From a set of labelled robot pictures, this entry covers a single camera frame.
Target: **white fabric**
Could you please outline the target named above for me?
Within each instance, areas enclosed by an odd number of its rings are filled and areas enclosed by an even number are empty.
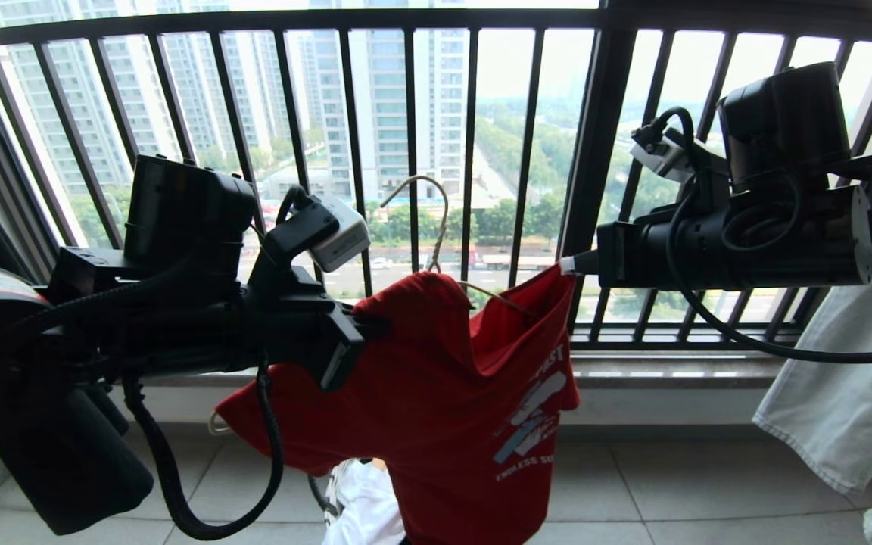
[[[387,472],[371,463],[352,463],[337,487],[338,502],[345,508],[325,532],[322,545],[399,545],[405,538]]]
[[[872,284],[831,290],[797,346],[872,351]],[[872,365],[789,360],[753,422],[838,492],[862,491],[872,479]],[[872,539],[872,510],[865,534]]]

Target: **tiled floor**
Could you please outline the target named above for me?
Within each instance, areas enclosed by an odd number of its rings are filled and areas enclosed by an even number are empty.
[[[191,507],[204,520],[249,510],[266,483],[267,459],[236,439],[173,441]],[[136,451],[152,466],[145,445]],[[533,545],[863,545],[872,488],[844,497],[775,442],[561,443],[550,514]],[[318,545],[324,528],[307,483],[288,470],[259,521],[218,543]],[[87,531],[54,536],[7,482],[0,489],[0,545],[180,545],[156,490],[140,507]]]

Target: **balcony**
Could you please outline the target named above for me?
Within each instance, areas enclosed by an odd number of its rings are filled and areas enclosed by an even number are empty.
[[[3,3],[0,199],[28,213],[5,220],[45,279],[60,244],[120,248],[138,154],[240,173],[259,193],[259,222],[298,182],[366,215],[375,244],[360,259],[328,275],[307,263],[330,294],[357,300],[425,265],[437,194],[414,186],[376,204],[403,177],[431,173],[450,190],[448,272],[500,290],[535,273],[524,258],[585,251],[599,222],[675,199],[677,185],[627,153],[630,130],[664,107],[688,107],[697,136],[720,148],[724,93],[833,60],[854,151],[872,151],[872,14],[796,2],[590,7],[62,20]],[[242,277],[256,257],[246,237]],[[374,269],[377,257],[394,266]],[[700,296],[747,334],[790,344],[823,294]],[[680,294],[596,277],[578,286],[568,327],[581,359],[740,357]]]

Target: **sky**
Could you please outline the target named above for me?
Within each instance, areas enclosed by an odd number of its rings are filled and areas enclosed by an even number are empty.
[[[359,6],[361,0],[343,0]],[[428,0],[410,0],[425,6]],[[139,13],[153,13],[156,0],[136,0]],[[232,10],[297,10],[308,0],[231,0]],[[468,0],[471,8],[592,8],[596,0]],[[544,38],[540,96],[579,96],[593,41],[590,30],[550,29]],[[482,98],[525,97],[529,83],[534,35],[530,30],[490,29],[480,35],[478,96]],[[626,101],[643,101],[661,41],[661,31],[641,30],[634,46]],[[783,38],[779,35],[740,34],[733,51],[723,94],[772,73]],[[705,100],[722,44],[718,32],[682,31],[675,37],[671,61],[665,74],[663,102],[695,103]],[[823,38],[800,38],[793,66],[833,60],[838,42]],[[293,75],[295,82],[300,75]],[[844,103],[855,103],[872,79],[872,44],[858,42],[852,49],[841,84]]]

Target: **printed graphic on shirt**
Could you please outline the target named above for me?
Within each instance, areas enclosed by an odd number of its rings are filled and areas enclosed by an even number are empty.
[[[535,379],[543,375],[554,363],[561,362],[563,359],[563,345],[561,345],[550,353],[547,361],[543,362],[535,375]],[[504,441],[503,446],[494,455],[494,462],[502,465],[514,452],[519,456],[524,456],[530,452],[530,449],[557,432],[557,415],[544,414],[540,410],[540,406],[543,406],[554,394],[563,390],[565,385],[567,385],[567,376],[558,369],[544,380],[537,380],[530,387],[530,390],[520,400],[516,410],[508,418],[508,424],[518,428]]]

